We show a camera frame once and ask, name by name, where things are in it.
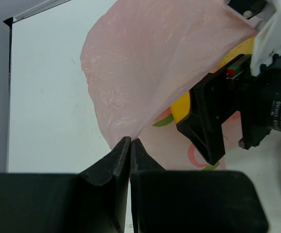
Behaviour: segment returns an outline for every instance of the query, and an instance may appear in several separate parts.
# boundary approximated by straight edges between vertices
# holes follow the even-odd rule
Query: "white plastic bracket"
[[[281,56],[281,0],[268,0],[264,10],[250,19],[246,19],[230,7],[228,9],[252,28],[260,31],[254,40],[251,59],[251,74],[258,76],[262,64],[269,66],[273,63],[273,55]]]

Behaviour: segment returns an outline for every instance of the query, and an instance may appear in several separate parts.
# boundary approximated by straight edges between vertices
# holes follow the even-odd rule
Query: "yellow object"
[[[253,45],[254,45],[254,38],[250,38],[245,42],[243,42],[242,44],[238,45],[237,47],[233,48],[226,55],[226,57],[224,57],[224,59],[218,64],[217,68],[220,69],[239,54],[252,54]],[[180,122],[185,116],[188,115],[190,111],[189,92],[187,92],[179,100],[177,100],[174,104],[172,104],[171,111],[176,123]]]

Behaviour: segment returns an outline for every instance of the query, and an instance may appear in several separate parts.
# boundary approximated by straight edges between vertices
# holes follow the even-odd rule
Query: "screw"
[[[243,13],[244,18],[251,18],[253,16],[253,12],[251,11],[245,11]]]

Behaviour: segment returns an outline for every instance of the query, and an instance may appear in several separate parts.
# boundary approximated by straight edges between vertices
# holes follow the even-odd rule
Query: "table surface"
[[[72,0],[14,24],[10,172],[77,173],[110,151],[79,56],[88,31],[114,2]],[[254,182],[270,232],[281,232],[281,133],[250,151],[231,153],[228,168]],[[133,232],[130,196],[125,232]]]

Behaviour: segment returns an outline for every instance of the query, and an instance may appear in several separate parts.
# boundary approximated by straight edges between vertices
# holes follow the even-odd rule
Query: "pink fabric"
[[[256,32],[223,0],[118,0],[88,33],[82,69],[111,148],[135,139]]]

